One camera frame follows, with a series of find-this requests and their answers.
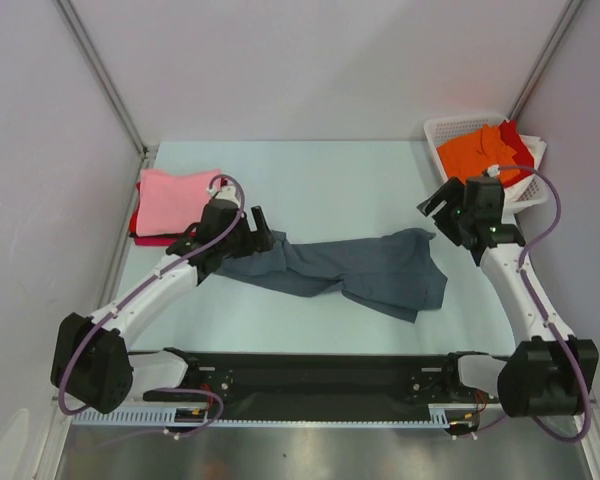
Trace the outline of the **grey blue t shirt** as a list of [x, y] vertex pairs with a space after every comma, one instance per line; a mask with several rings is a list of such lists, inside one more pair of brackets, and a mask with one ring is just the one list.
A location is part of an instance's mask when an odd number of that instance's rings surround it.
[[408, 228], [375, 238], [294, 244], [274, 233], [270, 251], [226, 259], [217, 274], [302, 298], [333, 292], [414, 323], [442, 307], [447, 277], [430, 255], [431, 232]]

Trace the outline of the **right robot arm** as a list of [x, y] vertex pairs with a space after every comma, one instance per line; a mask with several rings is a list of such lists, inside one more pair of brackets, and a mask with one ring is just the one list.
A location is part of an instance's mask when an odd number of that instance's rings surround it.
[[519, 228], [504, 221], [504, 188], [496, 177], [447, 180], [418, 205], [438, 230], [471, 253], [511, 325], [507, 358], [463, 354], [441, 376], [443, 393], [464, 401], [476, 389], [495, 396], [510, 417], [588, 415], [599, 353], [579, 339], [544, 292]]

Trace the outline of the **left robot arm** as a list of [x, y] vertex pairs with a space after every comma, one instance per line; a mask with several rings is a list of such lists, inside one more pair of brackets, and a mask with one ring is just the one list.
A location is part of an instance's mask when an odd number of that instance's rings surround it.
[[261, 207], [244, 213], [234, 200], [211, 199], [200, 221], [166, 249], [135, 287], [87, 316], [72, 313], [62, 320], [51, 367], [61, 410], [67, 415], [80, 412], [69, 407], [68, 397], [102, 414], [150, 391], [168, 389], [182, 400], [194, 397], [201, 376], [184, 353], [169, 348], [132, 355], [130, 346], [225, 260], [269, 251], [274, 243]]

